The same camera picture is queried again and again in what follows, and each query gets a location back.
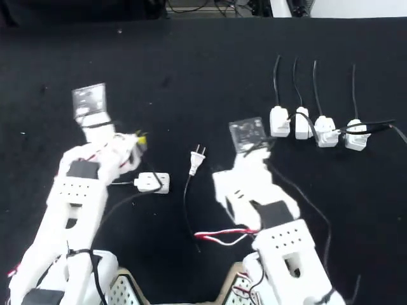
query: robotic hand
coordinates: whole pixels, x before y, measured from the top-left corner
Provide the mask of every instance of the robotic hand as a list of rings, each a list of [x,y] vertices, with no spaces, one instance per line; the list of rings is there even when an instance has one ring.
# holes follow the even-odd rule
[[[259,233],[243,265],[265,305],[344,305],[315,251],[297,202],[264,163],[270,157],[261,118],[230,123],[237,156],[232,170],[213,174],[216,199],[235,224]]]
[[[65,152],[32,245],[10,282],[11,304],[99,304],[90,256],[68,251],[91,249],[107,201],[107,186],[135,170],[145,139],[116,133],[106,112],[104,84],[73,91],[76,121],[87,144]],[[95,251],[105,294],[117,274],[110,252]]]

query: black cloth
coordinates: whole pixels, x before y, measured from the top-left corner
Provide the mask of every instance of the black cloth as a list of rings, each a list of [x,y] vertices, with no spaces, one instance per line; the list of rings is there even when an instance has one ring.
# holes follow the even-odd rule
[[[2,31],[0,274],[32,243],[62,154],[84,143],[72,119],[71,90],[106,82],[112,119],[121,121],[120,131],[148,132],[147,156],[156,171],[170,173],[171,192],[121,207],[95,246],[116,254],[153,303],[214,300],[229,268],[251,251],[251,243],[222,247],[203,241],[202,253],[197,252],[181,210],[190,151],[197,143],[207,147],[188,194],[193,229],[231,227],[215,201],[211,173],[232,167],[229,122],[261,116],[268,129],[278,54],[280,101],[291,113],[299,106],[291,81],[293,60],[299,57],[298,85],[316,119],[311,73],[318,59],[322,110],[345,126],[353,116],[355,63],[361,119],[394,118],[407,131],[406,29],[403,18],[237,18]],[[390,130],[372,135],[362,152],[342,144],[319,149],[312,139],[295,140],[293,134],[278,139],[273,150],[275,167],[333,224],[333,285],[350,297],[362,274],[356,304],[407,301],[406,149]],[[321,254],[322,219],[294,189],[279,179],[276,183],[298,200]],[[109,187],[106,210],[133,192],[131,186]]]

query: white plug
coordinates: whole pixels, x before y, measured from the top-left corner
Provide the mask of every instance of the white plug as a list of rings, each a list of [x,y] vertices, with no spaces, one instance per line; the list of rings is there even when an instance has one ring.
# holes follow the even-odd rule
[[[288,111],[281,106],[275,106],[270,111],[270,133],[272,137],[287,137],[290,133]]]
[[[315,121],[315,131],[318,135],[319,147],[334,147],[338,143],[339,130],[335,130],[332,118],[319,116]]]
[[[355,125],[361,123],[360,119],[352,119],[348,123],[348,126],[350,125]],[[355,126],[355,127],[350,127],[348,128],[348,131],[350,132],[365,132],[367,130],[366,125],[360,125],[360,126]],[[355,151],[362,151],[367,143],[368,143],[368,138],[370,137],[370,133],[366,135],[345,135],[345,147],[349,149],[353,149]]]
[[[162,188],[155,192],[156,194],[168,194],[170,191],[170,175],[168,173],[156,173],[163,184]],[[137,186],[140,192],[148,192],[158,189],[160,184],[153,173],[140,173],[138,179],[134,179],[134,186]]]
[[[199,147],[200,147],[200,145],[198,144],[196,151],[191,151],[190,176],[195,176],[195,174],[197,173],[198,167],[202,164],[202,162],[205,159],[206,148],[204,147],[202,149],[202,152],[199,153]]]
[[[308,109],[305,107],[298,107],[296,112],[303,113],[309,117]],[[297,140],[306,140],[312,137],[312,131],[308,121],[300,114],[295,115],[295,138]]]

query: power adapter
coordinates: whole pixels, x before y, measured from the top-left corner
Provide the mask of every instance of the power adapter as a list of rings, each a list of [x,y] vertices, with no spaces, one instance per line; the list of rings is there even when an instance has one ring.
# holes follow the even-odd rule
[[[332,118],[319,116],[315,121],[315,131],[318,135],[319,147],[334,147],[337,145],[340,131],[335,130]]]
[[[309,117],[308,109],[305,107],[298,107],[297,111]],[[312,131],[306,118],[300,114],[295,115],[295,138],[297,140],[306,140],[312,137]]]
[[[355,125],[361,123],[360,119],[352,119],[348,123],[348,126]],[[360,126],[355,126],[355,127],[350,127],[348,128],[348,131],[350,132],[365,132],[367,130],[366,125],[360,125]],[[345,147],[349,149],[353,149],[354,151],[362,151],[367,143],[368,143],[368,138],[370,137],[370,133],[366,135],[350,135],[346,134],[345,135]]]
[[[170,175],[168,173],[155,173],[163,184],[162,188],[155,192],[156,194],[168,194],[170,191]],[[160,184],[158,183],[154,173],[140,173],[138,179],[134,179],[134,186],[138,188],[140,192],[148,192],[154,189],[158,189]]]
[[[287,137],[290,133],[288,111],[281,106],[275,106],[270,111],[270,133],[272,137]]]

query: electrical outlet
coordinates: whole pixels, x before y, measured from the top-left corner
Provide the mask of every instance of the electrical outlet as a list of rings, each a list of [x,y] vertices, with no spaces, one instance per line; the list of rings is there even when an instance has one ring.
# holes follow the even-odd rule
[[[156,175],[163,186],[155,193],[168,194],[170,191],[170,175],[168,173],[156,173]],[[148,192],[160,187],[153,173],[140,173],[139,178],[134,179],[134,186],[137,186],[140,192]]]

